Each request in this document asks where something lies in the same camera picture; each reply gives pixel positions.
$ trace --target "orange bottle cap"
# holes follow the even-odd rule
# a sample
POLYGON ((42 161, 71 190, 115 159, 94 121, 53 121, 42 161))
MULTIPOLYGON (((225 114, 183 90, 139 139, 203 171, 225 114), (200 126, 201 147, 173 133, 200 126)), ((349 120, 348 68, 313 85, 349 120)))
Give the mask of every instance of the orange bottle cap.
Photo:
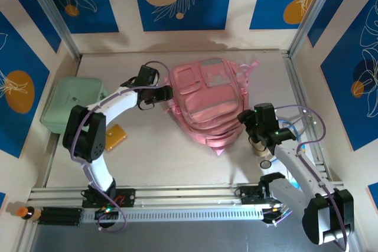
POLYGON ((19 217, 24 217, 28 214, 28 208, 25 208, 25 207, 21 207, 17 210, 16 212, 17 216, 19 217))

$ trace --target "pink backpack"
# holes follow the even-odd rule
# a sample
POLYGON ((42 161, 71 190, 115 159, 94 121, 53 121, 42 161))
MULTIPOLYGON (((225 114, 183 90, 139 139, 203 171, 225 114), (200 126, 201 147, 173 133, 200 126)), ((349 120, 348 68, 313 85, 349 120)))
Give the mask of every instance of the pink backpack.
POLYGON ((220 155, 244 129, 237 115, 249 108, 248 75, 257 65, 243 64, 242 70, 231 61, 211 58, 174 67, 168 111, 192 140, 220 155))

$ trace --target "white table surface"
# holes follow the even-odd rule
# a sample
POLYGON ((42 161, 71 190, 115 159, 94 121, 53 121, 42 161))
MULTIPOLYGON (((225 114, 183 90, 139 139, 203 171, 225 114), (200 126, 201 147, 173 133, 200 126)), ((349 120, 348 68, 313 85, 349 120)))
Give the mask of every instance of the white table surface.
MULTIPOLYGON (((98 77, 109 93, 138 74, 142 64, 159 60, 169 67, 222 57, 238 64, 258 60, 259 66, 250 75, 250 107, 270 102, 274 106, 295 104, 282 54, 260 51, 223 51, 209 53, 133 53, 85 55, 78 77, 98 77)), ((167 72, 159 65, 152 65, 167 72)), ((212 185, 258 182, 262 175, 247 134, 243 134, 220 156, 210 148, 192 142, 164 112, 163 104, 140 111, 137 107, 117 117, 109 127, 119 124, 128 137, 111 152, 104 152, 109 172, 119 186, 212 185)), ((296 108, 282 110, 283 117, 298 115, 296 108)), ((86 186, 87 179, 80 166, 70 160, 69 152, 58 143, 47 187, 86 186)), ((280 162, 275 171, 286 172, 280 162)))

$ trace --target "mint green container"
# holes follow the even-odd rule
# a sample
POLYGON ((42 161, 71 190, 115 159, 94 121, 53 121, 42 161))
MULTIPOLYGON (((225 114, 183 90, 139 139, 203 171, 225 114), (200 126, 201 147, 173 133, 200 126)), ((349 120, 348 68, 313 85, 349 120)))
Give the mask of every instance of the mint green container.
POLYGON ((62 78, 50 94, 41 122, 51 132, 63 134, 74 106, 88 106, 106 96, 104 85, 98 78, 62 78))

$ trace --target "small orange object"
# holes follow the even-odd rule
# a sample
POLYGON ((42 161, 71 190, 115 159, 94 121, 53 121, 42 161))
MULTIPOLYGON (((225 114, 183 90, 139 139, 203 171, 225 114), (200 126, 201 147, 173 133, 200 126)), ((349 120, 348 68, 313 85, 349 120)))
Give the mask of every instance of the small orange object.
POLYGON ((16 215, 21 218, 25 217, 27 214, 28 214, 28 208, 25 208, 25 207, 18 208, 16 212, 16 215))
POLYGON ((126 132, 123 131, 123 129, 118 124, 115 124, 112 128, 106 131, 105 149, 113 149, 116 145, 121 143, 121 141, 123 141, 126 137, 126 132))

